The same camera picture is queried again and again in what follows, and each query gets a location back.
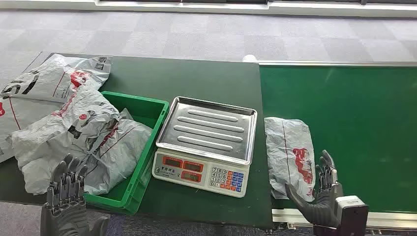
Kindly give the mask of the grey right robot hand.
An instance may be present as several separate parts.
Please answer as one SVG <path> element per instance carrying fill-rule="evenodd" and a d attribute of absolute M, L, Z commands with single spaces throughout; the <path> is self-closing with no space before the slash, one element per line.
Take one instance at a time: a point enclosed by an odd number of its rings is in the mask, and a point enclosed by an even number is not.
<path fill-rule="evenodd" d="M 338 228 L 340 221 L 334 213 L 334 206 L 335 199 L 343 195 L 342 185 L 338 181 L 334 160 L 326 150 L 322 151 L 320 161 L 322 164 L 316 165 L 320 172 L 320 189 L 315 202 L 305 201 L 289 183 L 285 184 L 286 195 L 311 224 Z"/>

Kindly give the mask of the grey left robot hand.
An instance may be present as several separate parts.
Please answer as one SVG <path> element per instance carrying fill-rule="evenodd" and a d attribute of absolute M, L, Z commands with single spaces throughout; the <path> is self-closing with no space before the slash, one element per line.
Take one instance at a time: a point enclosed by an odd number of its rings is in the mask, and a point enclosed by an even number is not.
<path fill-rule="evenodd" d="M 87 222 L 84 198 L 88 167 L 76 171 L 80 160 L 67 154 L 54 169 L 41 209 L 42 236 L 105 236 L 110 219 L 99 217 L 91 227 Z"/>

